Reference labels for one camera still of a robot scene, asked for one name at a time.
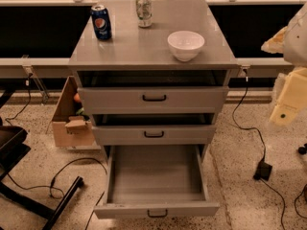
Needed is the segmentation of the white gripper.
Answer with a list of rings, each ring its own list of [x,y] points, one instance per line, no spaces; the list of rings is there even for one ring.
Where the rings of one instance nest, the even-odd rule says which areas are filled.
[[[287,76],[277,78],[276,100],[270,122],[284,127],[307,107],[307,69],[296,67]]]

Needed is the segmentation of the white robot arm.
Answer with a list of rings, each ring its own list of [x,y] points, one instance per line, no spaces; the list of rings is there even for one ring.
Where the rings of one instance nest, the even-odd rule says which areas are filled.
[[[283,55],[295,69],[284,78],[283,86],[278,86],[270,121],[278,126],[286,126],[307,107],[307,3],[290,20],[289,24],[267,40],[261,50]]]

